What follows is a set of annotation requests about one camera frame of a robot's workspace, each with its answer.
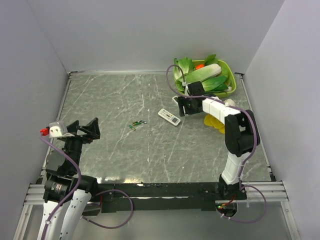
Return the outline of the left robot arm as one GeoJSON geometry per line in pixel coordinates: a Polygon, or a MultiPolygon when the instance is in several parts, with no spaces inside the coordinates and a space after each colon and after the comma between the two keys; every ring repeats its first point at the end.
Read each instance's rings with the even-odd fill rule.
{"type": "Polygon", "coordinates": [[[79,168],[82,148],[100,139],[98,118],[86,125],[76,120],[69,125],[52,122],[40,130],[40,139],[52,151],[46,158],[46,181],[39,240],[70,240],[89,201],[99,195],[95,177],[79,168]]]}

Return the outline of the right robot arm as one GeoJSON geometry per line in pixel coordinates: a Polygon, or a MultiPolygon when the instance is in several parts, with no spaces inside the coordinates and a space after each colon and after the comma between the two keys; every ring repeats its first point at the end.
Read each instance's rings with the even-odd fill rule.
{"type": "Polygon", "coordinates": [[[186,95],[177,99],[181,117],[204,112],[224,125],[228,158],[221,174],[224,183],[218,187],[218,193],[223,199],[230,199],[236,193],[234,184],[240,183],[246,161],[260,144],[254,114],[228,105],[214,94],[206,94],[199,81],[187,84],[185,89],[186,95]]]}

